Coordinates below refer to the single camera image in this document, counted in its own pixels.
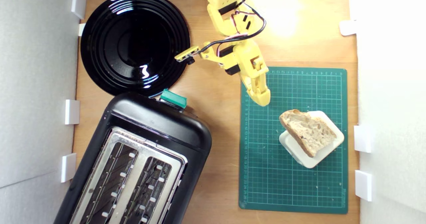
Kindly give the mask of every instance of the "bread crust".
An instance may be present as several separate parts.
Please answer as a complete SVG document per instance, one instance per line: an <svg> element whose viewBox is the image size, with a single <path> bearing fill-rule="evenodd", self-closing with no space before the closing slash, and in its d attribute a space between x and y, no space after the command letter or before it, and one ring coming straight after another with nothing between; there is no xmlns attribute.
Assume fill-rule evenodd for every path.
<svg viewBox="0 0 426 224"><path fill-rule="evenodd" d="M288 110L286 112L293 112L293 113L300 113L299 110L297 109L293 109L293 110ZM297 135L294 130L292 130L291 127L289 127L286 122L284 121L284 113L280 115L280 122L283 125L283 127L286 128L286 130L289 132L289 134L297 141L297 143L299 144L299 146L303 149L303 151L309 156L309 157L314 157L314 155L312 155L312 153L310 153L305 145L303 144L303 140L302 137Z"/></svg>

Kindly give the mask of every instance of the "white dish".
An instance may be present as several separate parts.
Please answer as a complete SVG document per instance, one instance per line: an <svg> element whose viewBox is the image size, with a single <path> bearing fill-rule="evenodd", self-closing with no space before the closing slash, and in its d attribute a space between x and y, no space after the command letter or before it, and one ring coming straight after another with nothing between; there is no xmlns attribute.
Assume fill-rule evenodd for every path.
<svg viewBox="0 0 426 224"><path fill-rule="evenodd" d="M287 130L280 135L280 143L299 164L303 165L306 168L314 168L333 150L335 150L340 144L343 143L343 141L345 140L345 136L324 112L310 111L308 113L310 116L320 117L324 120L324 122L326 122L326 124L337 136L334 142L319 150L314 157L309 157Z"/></svg>

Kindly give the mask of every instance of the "white bracket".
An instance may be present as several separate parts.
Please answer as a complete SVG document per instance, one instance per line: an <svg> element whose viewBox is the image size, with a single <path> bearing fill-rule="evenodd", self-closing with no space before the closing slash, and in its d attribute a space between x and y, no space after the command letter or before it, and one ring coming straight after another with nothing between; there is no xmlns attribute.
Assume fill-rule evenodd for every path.
<svg viewBox="0 0 426 224"><path fill-rule="evenodd" d="M356 0L349 0L349 13L350 20L343 20L339 23L340 33L343 36L348 36L352 34L356 34L357 30L357 22L358 19L358 3Z"/></svg>
<svg viewBox="0 0 426 224"><path fill-rule="evenodd" d="M79 124L80 122L80 101L65 100L65 124Z"/></svg>
<svg viewBox="0 0 426 224"><path fill-rule="evenodd" d="M71 12L79 19L84 19L86 13L86 0L73 0L71 4Z"/></svg>
<svg viewBox="0 0 426 224"><path fill-rule="evenodd" d="M62 157L61 183L74 177L76 174L77 154L71 153Z"/></svg>
<svg viewBox="0 0 426 224"><path fill-rule="evenodd" d="M353 126L356 151L371 153L371 134L365 126Z"/></svg>
<svg viewBox="0 0 426 224"><path fill-rule="evenodd" d="M79 24L79 37L81 37L83 35L83 30L84 27L86 26L86 24Z"/></svg>
<svg viewBox="0 0 426 224"><path fill-rule="evenodd" d="M369 173L355 170L355 195L371 201L372 197L372 176Z"/></svg>

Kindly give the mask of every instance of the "toaster slot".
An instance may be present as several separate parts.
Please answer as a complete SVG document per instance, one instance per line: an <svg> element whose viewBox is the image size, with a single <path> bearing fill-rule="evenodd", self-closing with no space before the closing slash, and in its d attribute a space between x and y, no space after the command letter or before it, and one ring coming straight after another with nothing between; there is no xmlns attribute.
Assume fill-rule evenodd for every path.
<svg viewBox="0 0 426 224"><path fill-rule="evenodd" d="M135 149L119 142L114 144L96 187L89 189L92 195L81 224L105 223L121 189L125 186L126 177L132 170L136 156Z"/></svg>
<svg viewBox="0 0 426 224"><path fill-rule="evenodd" d="M137 181L136 188L126 207L120 224L148 223L161 196L172 166L161 160L149 157L143 168L143 175Z"/></svg>

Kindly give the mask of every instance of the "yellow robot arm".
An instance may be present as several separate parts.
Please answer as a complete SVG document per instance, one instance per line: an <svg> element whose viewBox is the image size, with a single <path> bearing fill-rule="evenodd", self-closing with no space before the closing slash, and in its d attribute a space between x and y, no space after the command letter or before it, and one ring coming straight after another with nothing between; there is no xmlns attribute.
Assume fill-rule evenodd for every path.
<svg viewBox="0 0 426 224"><path fill-rule="evenodd" d="M207 11L217 32L226 36L224 40L204 43L203 48L193 46L175 59L179 62L189 60L194 62L195 56L202 59L218 62L226 73L239 74L247 89L247 93L254 102L266 106L271 99L271 91L266 85L266 66L260 49L251 38L259 34L266 21L254 9L244 3L244 0L208 0ZM222 15L234 11L229 18ZM219 50L220 45L228 47ZM212 45L218 44L214 51Z"/></svg>

